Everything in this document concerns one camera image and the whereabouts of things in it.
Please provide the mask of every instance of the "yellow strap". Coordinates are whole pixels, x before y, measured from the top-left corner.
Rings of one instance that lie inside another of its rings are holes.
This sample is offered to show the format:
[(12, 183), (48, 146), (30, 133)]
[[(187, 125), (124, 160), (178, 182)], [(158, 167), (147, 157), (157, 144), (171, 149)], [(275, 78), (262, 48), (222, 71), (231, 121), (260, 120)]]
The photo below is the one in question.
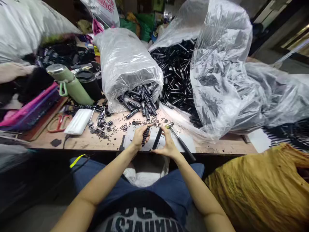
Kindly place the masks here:
[(80, 155), (79, 157), (77, 157), (76, 160), (74, 160), (74, 162), (70, 165), (70, 168), (73, 168), (74, 165), (77, 163), (77, 161), (79, 161), (79, 159), (82, 158), (84, 155), (86, 155), (86, 154), (83, 154), (83, 155)]

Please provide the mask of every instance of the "hand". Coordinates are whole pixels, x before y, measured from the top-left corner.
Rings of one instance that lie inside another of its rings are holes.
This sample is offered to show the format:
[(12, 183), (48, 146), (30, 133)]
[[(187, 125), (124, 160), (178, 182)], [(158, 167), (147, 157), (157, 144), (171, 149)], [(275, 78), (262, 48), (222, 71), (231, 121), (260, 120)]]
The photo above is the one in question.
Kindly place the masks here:
[(161, 129), (163, 131), (162, 135), (165, 136), (165, 146), (163, 147), (163, 149), (156, 149), (151, 151), (160, 155), (168, 156), (174, 160), (183, 157), (183, 155), (176, 148), (174, 141), (172, 140), (170, 131), (164, 126), (161, 126)]
[[(142, 148), (143, 133), (147, 129), (147, 127), (151, 127), (151, 126), (152, 126), (152, 124), (147, 124), (147, 125), (144, 125), (140, 128), (137, 128), (135, 130), (134, 137), (132, 139), (131, 145), (134, 146), (136, 149), (140, 150)], [(148, 136), (146, 138), (145, 143), (148, 142), (149, 137), (150, 137), (150, 131), (148, 133)]]

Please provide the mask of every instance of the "hammer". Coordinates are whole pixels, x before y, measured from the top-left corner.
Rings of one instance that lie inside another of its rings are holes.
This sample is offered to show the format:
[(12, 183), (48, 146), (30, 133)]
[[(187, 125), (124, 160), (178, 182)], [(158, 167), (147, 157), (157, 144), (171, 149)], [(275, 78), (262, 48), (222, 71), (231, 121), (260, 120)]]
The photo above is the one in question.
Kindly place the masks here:
[(179, 135), (176, 133), (176, 131), (174, 131), (174, 128), (173, 128), (173, 125), (174, 123), (171, 122), (169, 124), (166, 124), (165, 127), (167, 129), (171, 129), (172, 132), (176, 135), (176, 138), (178, 139), (179, 143), (181, 144), (181, 146), (183, 147), (183, 149), (188, 153), (188, 155), (190, 156), (191, 160), (193, 162), (196, 161), (196, 158), (192, 155), (192, 153), (190, 152), (189, 148), (186, 146), (186, 144), (182, 141), (182, 139), (179, 137)]

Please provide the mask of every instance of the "person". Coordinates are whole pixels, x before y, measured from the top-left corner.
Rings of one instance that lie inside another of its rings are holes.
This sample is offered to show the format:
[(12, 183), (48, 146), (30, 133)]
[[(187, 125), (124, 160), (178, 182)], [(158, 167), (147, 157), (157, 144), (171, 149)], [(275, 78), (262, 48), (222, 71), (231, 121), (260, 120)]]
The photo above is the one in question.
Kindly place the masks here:
[[(181, 232), (186, 231), (186, 215), (192, 204), (203, 216), (207, 231), (235, 231), (220, 204), (201, 177), (204, 166), (189, 165), (177, 150), (170, 132), (163, 149), (152, 152), (172, 158), (177, 170), (146, 188), (138, 188), (121, 178), (123, 171), (141, 149), (145, 125), (135, 130), (132, 143), (107, 166), (89, 160), (74, 173), (79, 194), (68, 206), (52, 232), (123, 231)], [(86, 159), (81, 158), (73, 169)]]

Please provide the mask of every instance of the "black lid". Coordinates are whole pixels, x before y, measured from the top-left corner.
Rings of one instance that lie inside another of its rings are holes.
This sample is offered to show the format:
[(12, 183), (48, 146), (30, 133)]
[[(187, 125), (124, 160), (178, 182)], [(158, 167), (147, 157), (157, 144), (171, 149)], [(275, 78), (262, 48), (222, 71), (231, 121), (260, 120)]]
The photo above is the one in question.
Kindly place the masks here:
[(75, 77), (83, 83), (88, 83), (96, 79), (95, 75), (93, 72), (88, 71), (88, 70), (80, 70), (75, 74)]

